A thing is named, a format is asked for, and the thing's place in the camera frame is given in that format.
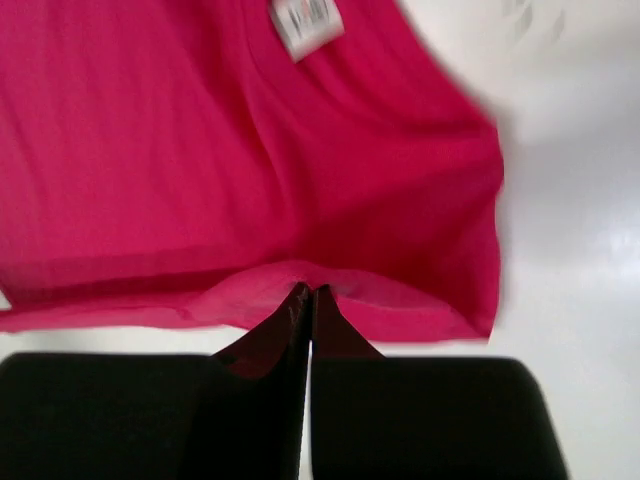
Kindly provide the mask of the magenta t shirt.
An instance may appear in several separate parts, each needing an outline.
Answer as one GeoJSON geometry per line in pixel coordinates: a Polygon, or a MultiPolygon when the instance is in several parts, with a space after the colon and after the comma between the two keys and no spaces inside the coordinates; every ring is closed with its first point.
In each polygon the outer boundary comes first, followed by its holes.
{"type": "Polygon", "coordinates": [[[299,61],[272,7],[2,3],[3,331],[250,329],[303,283],[374,341],[490,335],[493,122],[395,2],[299,61]]]}

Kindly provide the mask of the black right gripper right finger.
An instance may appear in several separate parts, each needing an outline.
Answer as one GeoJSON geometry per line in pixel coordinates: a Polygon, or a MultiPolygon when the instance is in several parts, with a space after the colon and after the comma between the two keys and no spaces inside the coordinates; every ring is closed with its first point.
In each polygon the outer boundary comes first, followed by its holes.
{"type": "Polygon", "coordinates": [[[311,470],[317,479],[564,479],[544,396],[504,357],[387,357],[315,292],[311,470]]]}

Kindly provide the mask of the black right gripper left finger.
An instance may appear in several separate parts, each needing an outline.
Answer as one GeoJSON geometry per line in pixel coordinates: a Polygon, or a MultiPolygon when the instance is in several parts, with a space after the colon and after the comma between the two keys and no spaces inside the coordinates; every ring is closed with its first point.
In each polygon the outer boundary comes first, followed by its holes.
{"type": "Polygon", "coordinates": [[[1,364],[5,479],[295,479],[310,296],[213,355],[16,353],[1,364]]]}

